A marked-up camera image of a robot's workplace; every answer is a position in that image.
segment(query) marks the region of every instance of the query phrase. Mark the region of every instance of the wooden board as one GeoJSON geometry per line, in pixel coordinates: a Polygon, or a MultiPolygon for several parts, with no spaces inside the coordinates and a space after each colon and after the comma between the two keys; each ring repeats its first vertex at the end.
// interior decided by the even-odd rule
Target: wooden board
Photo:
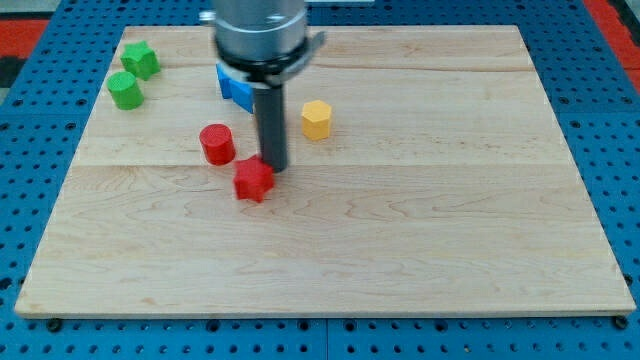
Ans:
{"type": "Polygon", "coordinates": [[[163,71],[104,87],[16,310],[33,318],[493,317],[635,308],[516,27],[329,28],[287,87],[291,167],[262,204],[198,133],[252,117],[209,29],[128,28],[163,71]],[[331,138],[300,110],[334,108],[331,138]]]}

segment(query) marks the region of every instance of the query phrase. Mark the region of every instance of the red cylinder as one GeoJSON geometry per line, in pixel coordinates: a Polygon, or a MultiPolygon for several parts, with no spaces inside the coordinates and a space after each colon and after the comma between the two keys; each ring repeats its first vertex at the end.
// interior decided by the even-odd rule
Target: red cylinder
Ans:
{"type": "Polygon", "coordinates": [[[213,124],[200,132],[200,143],[207,161],[213,165],[224,165],[236,156],[231,130],[223,124],[213,124]]]}

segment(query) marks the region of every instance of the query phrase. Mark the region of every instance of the yellow hexagonal block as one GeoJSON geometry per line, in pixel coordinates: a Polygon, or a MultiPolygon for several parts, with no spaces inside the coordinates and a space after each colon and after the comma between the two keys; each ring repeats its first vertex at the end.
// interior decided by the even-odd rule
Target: yellow hexagonal block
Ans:
{"type": "Polygon", "coordinates": [[[328,138],[331,133],[331,105],[322,100],[304,104],[302,133],[313,141],[328,138]]]}

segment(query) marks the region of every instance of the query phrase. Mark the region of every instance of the toy block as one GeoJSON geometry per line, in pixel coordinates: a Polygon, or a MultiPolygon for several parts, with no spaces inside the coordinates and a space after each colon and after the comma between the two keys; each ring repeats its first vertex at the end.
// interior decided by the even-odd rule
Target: toy block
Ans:
{"type": "Polygon", "coordinates": [[[302,107],[302,133],[309,140],[321,140],[331,133],[331,105],[322,100],[305,103],[302,107]]]}
{"type": "Polygon", "coordinates": [[[241,83],[233,79],[229,80],[229,88],[233,102],[253,114],[253,90],[249,84],[241,83]]]}
{"type": "Polygon", "coordinates": [[[136,77],[130,72],[121,71],[109,76],[107,89],[118,109],[135,109],[144,102],[136,77]]]}
{"type": "Polygon", "coordinates": [[[207,158],[213,165],[224,165],[236,156],[231,130],[223,124],[212,124],[200,132],[200,144],[207,158]]]}
{"type": "Polygon", "coordinates": [[[156,53],[146,41],[125,45],[120,61],[126,71],[145,81],[160,71],[156,53]]]}
{"type": "Polygon", "coordinates": [[[261,203],[264,194],[273,188],[273,169],[254,155],[247,160],[236,161],[233,184],[238,200],[251,199],[261,203]]]}
{"type": "Polygon", "coordinates": [[[222,69],[222,64],[216,64],[216,72],[218,73],[218,83],[220,84],[220,93],[222,93],[223,99],[231,99],[231,88],[229,87],[229,81],[231,78],[222,69]]]}

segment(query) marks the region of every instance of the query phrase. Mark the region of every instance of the red surface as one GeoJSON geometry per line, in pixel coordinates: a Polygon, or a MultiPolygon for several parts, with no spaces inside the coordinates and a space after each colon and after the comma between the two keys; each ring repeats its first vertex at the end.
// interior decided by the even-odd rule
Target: red surface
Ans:
{"type": "Polygon", "coordinates": [[[236,161],[236,176],[233,178],[236,197],[262,202],[264,194],[273,188],[273,169],[263,163],[257,155],[247,160],[236,161]]]}
{"type": "Polygon", "coordinates": [[[213,165],[224,165],[236,157],[231,130],[223,124],[213,124],[200,132],[200,143],[207,161],[213,165]]]}
{"type": "Polygon", "coordinates": [[[0,20],[0,57],[29,57],[49,20],[0,20]]]}
{"type": "Polygon", "coordinates": [[[640,48],[631,40],[631,33],[620,21],[618,11],[606,0],[584,0],[584,4],[627,71],[636,91],[640,91],[640,76],[636,71],[640,70],[640,48]]]}

